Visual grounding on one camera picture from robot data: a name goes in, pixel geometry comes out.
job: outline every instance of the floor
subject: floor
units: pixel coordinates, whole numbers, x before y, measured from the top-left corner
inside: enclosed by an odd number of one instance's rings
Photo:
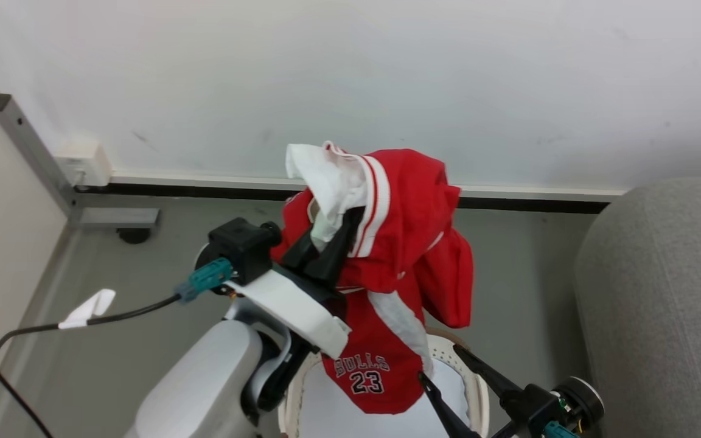
[[[74,236],[72,256],[49,314],[62,319],[100,288],[119,296],[111,312],[130,310],[172,293],[186,278],[206,233],[230,219],[280,222],[282,203],[251,200],[89,196],[92,205],[159,207],[161,228],[131,246],[111,231]],[[456,229],[475,255],[470,327],[455,330],[483,360],[520,386],[550,389],[567,376],[588,377],[574,302],[572,266],[595,217],[494,210],[459,210]],[[228,307],[204,294],[191,305],[94,330],[59,333],[60,349],[34,404],[55,436],[122,436],[147,392]],[[433,319],[430,325],[440,326]],[[492,395],[492,432],[507,422]],[[32,428],[28,436],[40,436]]]

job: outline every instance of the laundry basket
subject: laundry basket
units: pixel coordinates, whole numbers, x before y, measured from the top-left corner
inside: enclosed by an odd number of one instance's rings
[[[429,343],[429,352],[431,352],[432,360],[440,361],[440,363],[450,367],[450,369],[453,369],[453,371],[455,371],[455,374],[458,374],[460,376],[461,382],[464,383],[464,399],[466,400],[466,404],[462,404],[462,406],[466,406],[467,412],[466,414],[464,412],[457,412],[457,414],[459,414],[461,418],[464,418],[469,421],[470,429],[474,430],[475,432],[479,433],[479,435],[485,438],[487,435],[489,435],[489,388],[486,386],[486,383],[484,382],[484,380],[481,379],[481,377],[479,377],[476,374],[473,374],[473,372],[471,372],[470,369],[468,369],[467,366],[465,366],[464,363],[459,359],[459,357],[453,351],[453,341],[451,341],[448,338],[445,338],[444,336],[439,335],[427,335],[427,338]],[[281,432],[288,435],[288,438],[303,438],[303,436],[300,435],[300,421],[302,421],[301,410],[304,399],[305,379],[308,376],[310,370],[312,370],[315,366],[322,366],[321,356],[315,354],[309,355],[309,357],[306,360],[304,360],[304,363],[300,367],[299,371],[297,371],[296,375],[294,376],[294,379],[291,381],[288,387],[286,397],[283,403],[278,408],[278,421],[280,423]],[[328,377],[325,376],[325,372],[323,372],[323,376],[320,378],[328,379]],[[460,397],[460,394],[451,394],[450,388],[453,388],[453,386],[446,386],[446,388],[440,388],[443,399],[446,399],[446,402],[449,405],[450,402],[447,401],[448,398]],[[348,404],[352,404],[352,402],[349,399],[347,400],[347,402]],[[358,408],[356,408],[355,406],[352,406],[349,409],[358,410]],[[434,422],[436,414],[422,415],[421,417],[428,418],[429,421]],[[364,421],[364,419],[366,418],[369,417],[364,415],[361,417],[360,421]],[[377,433],[375,434],[376,436],[404,435],[400,433],[394,435],[392,434],[392,432],[380,433],[379,435],[377,435]],[[334,431],[334,433],[330,434],[329,430],[326,430],[326,436],[337,435],[339,435],[337,431]]]

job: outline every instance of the power outlet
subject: power outlet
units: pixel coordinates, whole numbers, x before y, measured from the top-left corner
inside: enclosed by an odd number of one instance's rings
[[[53,157],[73,186],[106,186],[110,183],[112,167],[97,141],[78,139],[67,142]]]

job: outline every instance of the black caster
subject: black caster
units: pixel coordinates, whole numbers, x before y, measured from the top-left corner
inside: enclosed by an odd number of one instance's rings
[[[129,245],[138,245],[150,238],[150,228],[119,228],[115,232]]]

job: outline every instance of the gray fabric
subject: gray fabric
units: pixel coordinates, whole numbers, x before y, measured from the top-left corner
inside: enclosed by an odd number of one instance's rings
[[[701,436],[701,178],[606,208],[576,264],[605,438]]]

